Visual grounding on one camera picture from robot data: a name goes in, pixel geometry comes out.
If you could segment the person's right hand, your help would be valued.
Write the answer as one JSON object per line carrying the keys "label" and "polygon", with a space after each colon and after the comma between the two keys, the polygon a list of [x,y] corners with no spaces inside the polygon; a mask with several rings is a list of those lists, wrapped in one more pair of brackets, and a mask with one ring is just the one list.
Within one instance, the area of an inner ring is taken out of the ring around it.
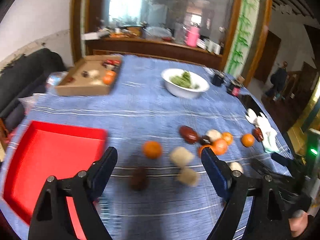
{"label": "person's right hand", "polygon": [[298,210],[289,218],[289,225],[292,237],[300,236],[308,225],[308,214],[303,210]]}

